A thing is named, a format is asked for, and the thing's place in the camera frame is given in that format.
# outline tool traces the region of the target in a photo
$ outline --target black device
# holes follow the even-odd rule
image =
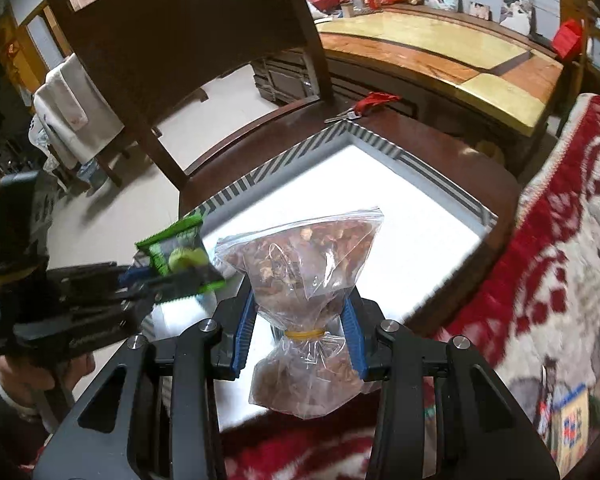
[[[33,480],[226,478],[214,379],[239,376],[255,309],[244,278],[235,298],[179,337],[129,338],[51,439]],[[341,320],[354,368],[365,381],[382,381],[368,480],[422,477],[426,376],[434,381],[438,428],[433,478],[559,478],[524,411],[467,338],[419,338],[384,319],[378,304],[355,288]],[[158,429],[163,376],[173,377],[168,436]]]
[[[193,270],[154,277],[115,262],[47,269],[57,192],[43,171],[0,180],[0,355],[26,356],[54,377],[55,389],[32,392],[50,431],[73,405],[61,381],[68,360],[135,334],[155,303],[200,285]]]

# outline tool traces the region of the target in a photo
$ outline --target yellow tabletop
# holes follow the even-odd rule
[[[562,72],[561,63],[523,43],[435,16],[381,12],[317,27],[327,51],[406,69],[526,136]]]

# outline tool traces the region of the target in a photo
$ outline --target chair backrest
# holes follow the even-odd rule
[[[322,98],[331,82],[305,0],[47,0],[69,44],[126,124],[155,124],[195,89],[253,59],[303,47]],[[116,94],[123,91],[124,99]]]

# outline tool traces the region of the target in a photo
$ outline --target wooden chair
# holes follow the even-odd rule
[[[288,120],[305,108],[319,110],[322,118],[342,111],[335,105],[322,44],[305,0],[47,1],[103,97],[180,190],[187,174],[202,162],[182,171],[152,126],[216,76],[300,46],[317,94],[241,129],[216,146],[216,155],[263,124]]]

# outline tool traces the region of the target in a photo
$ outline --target silver bolt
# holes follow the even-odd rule
[[[145,336],[143,336],[142,334],[138,334],[133,335],[129,339],[127,339],[126,346],[128,348],[131,348],[132,350],[136,350],[137,348],[144,346],[148,342],[149,340]]]
[[[466,350],[467,348],[469,348],[469,346],[471,346],[471,341],[469,341],[469,338],[463,335],[457,335],[454,338],[454,346],[461,350]]]
[[[209,318],[203,319],[198,323],[198,327],[200,328],[200,330],[202,330],[202,332],[212,332],[216,329],[217,326],[218,323],[216,323],[213,319]]]
[[[380,322],[380,328],[385,332],[396,332],[400,328],[400,323],[393,319],[385,319]]]

